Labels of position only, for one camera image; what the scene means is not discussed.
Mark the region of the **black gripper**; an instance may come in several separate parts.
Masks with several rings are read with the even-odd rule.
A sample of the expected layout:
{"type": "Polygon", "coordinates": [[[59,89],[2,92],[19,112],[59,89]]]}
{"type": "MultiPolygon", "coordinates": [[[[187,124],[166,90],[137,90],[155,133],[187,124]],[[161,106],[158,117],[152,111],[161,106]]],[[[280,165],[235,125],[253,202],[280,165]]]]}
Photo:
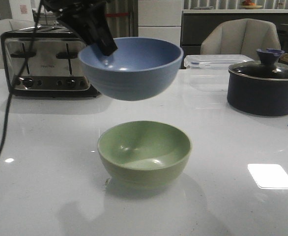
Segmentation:
{"type": "Polygon", "coordinates": [[[87,45],[96,44],[105,56],[117,45],[105,17],[105,0],[44,0],[44,7],[56,14],[58,22],[74,32],[87,45]]]}

